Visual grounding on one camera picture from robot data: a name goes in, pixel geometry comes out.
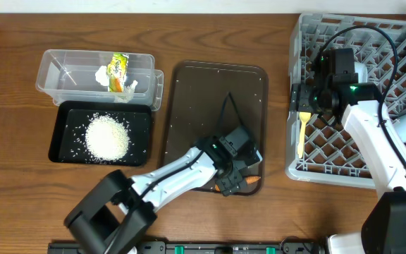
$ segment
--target yellow spatula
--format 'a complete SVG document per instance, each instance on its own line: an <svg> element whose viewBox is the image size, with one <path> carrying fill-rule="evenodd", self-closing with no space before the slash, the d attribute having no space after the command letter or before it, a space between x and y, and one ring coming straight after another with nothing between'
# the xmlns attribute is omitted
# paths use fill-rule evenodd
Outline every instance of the yellow spatula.
<svg viewBox="0 0 406 254"><path fill-rule="evenodd" d="M297 154L299 155L299 158L303 158L303 149L305 148L305 129L307 128L307 122L311 118L311 113L300 112L299 118L302 125L300 126L300 138L299 145L297 146Z"/></svg>

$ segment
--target brown wood grain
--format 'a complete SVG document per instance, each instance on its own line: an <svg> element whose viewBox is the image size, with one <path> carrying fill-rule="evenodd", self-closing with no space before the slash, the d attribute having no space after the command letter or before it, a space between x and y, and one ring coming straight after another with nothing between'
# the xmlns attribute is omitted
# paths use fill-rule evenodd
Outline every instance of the brown wood grain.
<svg viewBox="0 0 406 254"><path fill-rule="evenodd" d="M298 15L0 14L0 253L45 253L71 240L63 219L119 167L48 160L57 107L35 89L47 49L152 54L166 76L154 115L151 157L127 175L156 169L173 67L191 59L262 67L269 75L264 187L252 197L188 192L148 231L171 241L281 241L357 231L373 190L292 181L285 175L288 51Z"/></svg>

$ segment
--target plastic bin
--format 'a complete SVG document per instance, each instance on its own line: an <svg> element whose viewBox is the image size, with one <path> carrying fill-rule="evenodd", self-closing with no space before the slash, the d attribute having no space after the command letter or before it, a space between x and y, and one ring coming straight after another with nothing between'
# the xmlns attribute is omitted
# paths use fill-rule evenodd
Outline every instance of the plastic bin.
<svg viewBox="0 0 406 254"><path fill-rule="evenodd" d="M161 106L164 74L154 70L154 57L149 54L122 53L129 56L127 80L138 82L135 94L128 102L121 92L108 92L100 85L95 73L107 66L114 52L50 49L43 54L36 87L51 97L55 105L67 100L85 102L125 102L150 106L156 111Z"/></svg>
<svg viewBox="0 0 406 254"><path fill-rule="evenodd" d="M290 38L290 83L309 83L309 64L320 47L338 31L353 25L381 28L398 48L398 74L386 98L392 119L406 114L406 21L361 18L332 14L303 13ZM356 29L337 37L330 48L353 48L355 61L366 64L369 82L380 89L388 85L393 69L393 53L386 39L370 29ZM375 188L371 174L354 140L341 126L331 128L313 115L305 133L304 155L297 156L300 120L291 113L286 123L285 172L294 180L342 186Z"/></svg>

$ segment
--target yellow wrapper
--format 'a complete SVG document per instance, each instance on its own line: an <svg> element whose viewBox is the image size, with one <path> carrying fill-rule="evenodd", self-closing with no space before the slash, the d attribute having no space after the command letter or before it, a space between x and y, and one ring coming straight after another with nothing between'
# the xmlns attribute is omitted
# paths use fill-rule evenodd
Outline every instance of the yellow wrapper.
<svg viewBox="0 0 406 254"><path fill-rule="evenodd" d="M120 53L113 53L111 63L107 66L107 76L109 77L109 91L123 92L126 81L126 67L128 66L128 56Z"/></svg>

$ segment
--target dark baking tray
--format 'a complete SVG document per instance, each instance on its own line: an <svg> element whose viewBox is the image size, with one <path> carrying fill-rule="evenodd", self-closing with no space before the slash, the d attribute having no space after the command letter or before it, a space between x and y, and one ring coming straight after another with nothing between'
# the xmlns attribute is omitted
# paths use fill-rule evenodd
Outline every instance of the dark baking tray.
<svg viewBox="0 0 406 254"><path fill-rule="evenodd" d="M237 195L252 195L264 180L268 78L256 66L184 61L173 72L161 166L182 157L196 139L208 136L219 117L223 100L231 92L240 116L254 135L263 162L250 169L249 175L261 176ZM228 135L239 125L230 102L223 116L222 133ZM197 191L216 192L214 180Z"/></svg>
<svg viewBox="0 0 406 254"><path fill-rule="evenodd" d="M128 127L130 143L126 155L115 162L93 162L90 153L85 151L85 129L94 113L100 116L109 114L117 122ZM74 102L61 104L57 112L56 125L49 147L48 158L52 162L81 164L112 164L123 166L140 166L148 158L149 132L152 122L152 111L145 105Z"/></svg>

